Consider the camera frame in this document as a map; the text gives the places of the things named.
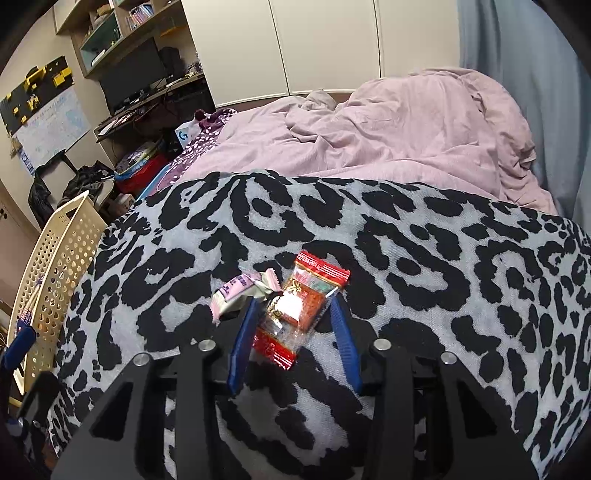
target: blue curtain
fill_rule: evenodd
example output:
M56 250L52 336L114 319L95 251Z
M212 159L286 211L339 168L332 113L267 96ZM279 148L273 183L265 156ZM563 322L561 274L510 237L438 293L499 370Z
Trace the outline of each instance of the blue curtain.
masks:
M458 0L461 65L502 84L530 124L532 167L558 212L591 232L591 79L532 0Z

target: red storage box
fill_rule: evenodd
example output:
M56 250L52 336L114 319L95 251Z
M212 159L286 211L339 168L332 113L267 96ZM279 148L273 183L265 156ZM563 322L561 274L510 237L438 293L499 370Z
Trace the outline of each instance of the red storage box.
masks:
M137 197L137 194L141 193L150 184L153 178L158 175L167 163L168 160L164 154L156 154L130 178L118 180L116 183L119 191L121 193L132 193Z

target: poster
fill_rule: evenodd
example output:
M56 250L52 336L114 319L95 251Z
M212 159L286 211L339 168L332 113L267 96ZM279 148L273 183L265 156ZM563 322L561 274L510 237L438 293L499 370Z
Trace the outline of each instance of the poster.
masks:
M70 87L29 119L15 134L35 168L68 150L90 130L75 90Z
M21 148L19 150L18 156L21 159L22 164L25 165L25 168L29 171L29 173L35 176L35 167L33 167L33 164L31 163L31 160L29 160L28 155L25 153L24 148Z

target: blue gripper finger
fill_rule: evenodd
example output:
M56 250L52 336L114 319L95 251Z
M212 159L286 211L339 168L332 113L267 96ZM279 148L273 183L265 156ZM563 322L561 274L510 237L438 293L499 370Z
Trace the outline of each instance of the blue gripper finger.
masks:
M256 332L258 323L260 305L255 299L251 302L246 311L246 315L240 326L240 331L236 336L236 342L230 354L230 373L228 375L228 387L232 395L236 395L240 390L248 359L251 355L252 341Z
M336 344L339 349L340 360L345 369L345 376L349 385L360 393L361 368L359 366L359 352L353 342L349 329L351 313L342 295L336 295L330 302L330 322L336 337Z

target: pegboard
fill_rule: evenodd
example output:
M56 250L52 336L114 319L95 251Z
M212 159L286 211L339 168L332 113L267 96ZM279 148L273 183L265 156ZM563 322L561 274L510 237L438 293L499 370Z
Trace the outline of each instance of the pegboard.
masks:
M41 68L33 67L27 78L0 102L8 134L13 136L40 108L72 85L72 70L64 56Z

